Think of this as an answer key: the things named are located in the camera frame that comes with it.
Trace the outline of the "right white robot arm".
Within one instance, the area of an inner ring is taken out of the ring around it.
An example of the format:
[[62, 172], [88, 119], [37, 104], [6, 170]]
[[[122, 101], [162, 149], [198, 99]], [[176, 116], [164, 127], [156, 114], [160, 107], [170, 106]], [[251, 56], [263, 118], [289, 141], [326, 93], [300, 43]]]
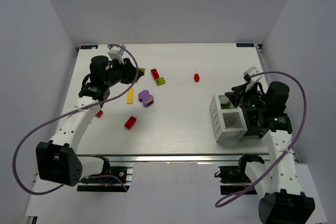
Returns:
[[306, 223], [316, 207], [299, 183], [290, 146], [292, 125], [285, 113], [289, 92], [286, 84], [275, 81], [266, 92], [256, 82], [233, 87], [225, 94], [234, 107], [242, 109], [245, 120], [267, 144], [269, 167], [256, 155], [242, 156], [238, 165], [260, 198], [258, 213], [262, 223]]

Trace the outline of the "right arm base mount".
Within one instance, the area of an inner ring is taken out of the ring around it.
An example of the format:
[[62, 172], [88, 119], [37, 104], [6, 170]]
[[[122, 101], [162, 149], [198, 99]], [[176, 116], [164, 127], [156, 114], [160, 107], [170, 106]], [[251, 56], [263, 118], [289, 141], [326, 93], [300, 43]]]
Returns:
[[214, 174], [215, 178], [220, 180], [220, 194], [229, 195], [246, 189], [251, 180], [245, 174], [247, 163], [258, 162], [264, 164], [265, 161], [258, 155], [243, 155], [237, 165], [219, 166], [219, 170]]

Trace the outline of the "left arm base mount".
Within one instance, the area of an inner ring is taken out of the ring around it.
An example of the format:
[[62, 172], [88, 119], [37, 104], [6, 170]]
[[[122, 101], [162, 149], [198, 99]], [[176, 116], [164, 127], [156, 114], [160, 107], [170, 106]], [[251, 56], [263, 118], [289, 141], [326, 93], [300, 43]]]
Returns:
[[132, 182], [133, 165], [112, 163], [108, 177], [83, 178], [77, 185], [78, 192], [126, 193]]

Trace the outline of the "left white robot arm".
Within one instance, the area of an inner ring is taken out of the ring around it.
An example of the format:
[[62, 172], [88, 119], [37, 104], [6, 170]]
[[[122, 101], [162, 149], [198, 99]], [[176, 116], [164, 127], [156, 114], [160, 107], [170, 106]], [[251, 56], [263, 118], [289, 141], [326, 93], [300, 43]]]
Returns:
[[42, 180], [75, 186], [88, 176], [108, 175], [110, 166], [102, 156], [77, 156], [78, 145], [92, 119], [108, 100], [110, 88], [118, 83], [132, 84], [144, 75], [129, 58], [123, 63], [106, 56], [91, 59], [90, 72], [81, 85], [75, 114], [67, 117], [64, 125], [48, 142], [36, 147], [39, 177]]

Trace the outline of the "green lego brick top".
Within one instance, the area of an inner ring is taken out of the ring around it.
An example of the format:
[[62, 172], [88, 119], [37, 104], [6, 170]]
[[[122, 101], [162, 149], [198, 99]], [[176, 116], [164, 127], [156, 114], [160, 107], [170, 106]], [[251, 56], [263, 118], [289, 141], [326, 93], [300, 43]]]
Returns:
[[157, 78], [155, 80], [155, 83], [157, 86], [161, 86], [161, 85], [164, 85], [166, 82], [165, 82], [165, 79], [163, 77], [160, 77], [160, 78]]

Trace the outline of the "long green lego brick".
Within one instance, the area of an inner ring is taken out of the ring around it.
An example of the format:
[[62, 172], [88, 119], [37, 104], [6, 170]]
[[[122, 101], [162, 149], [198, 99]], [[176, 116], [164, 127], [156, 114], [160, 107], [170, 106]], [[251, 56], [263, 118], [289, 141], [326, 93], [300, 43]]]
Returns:
[[220, 107], [222, 110], [229, 110], [232, 108], [232, 104], [231, 103], [221, 103]]

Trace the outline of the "purple butterfly lego block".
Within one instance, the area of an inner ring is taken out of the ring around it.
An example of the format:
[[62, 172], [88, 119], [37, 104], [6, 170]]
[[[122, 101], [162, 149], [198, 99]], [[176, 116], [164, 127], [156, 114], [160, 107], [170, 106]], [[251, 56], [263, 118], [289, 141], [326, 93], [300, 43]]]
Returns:
[[154, 96], [148, 90], [143, 90], [138, 94], [139, 101], [144, 107], [149, 107], [154, 103]]

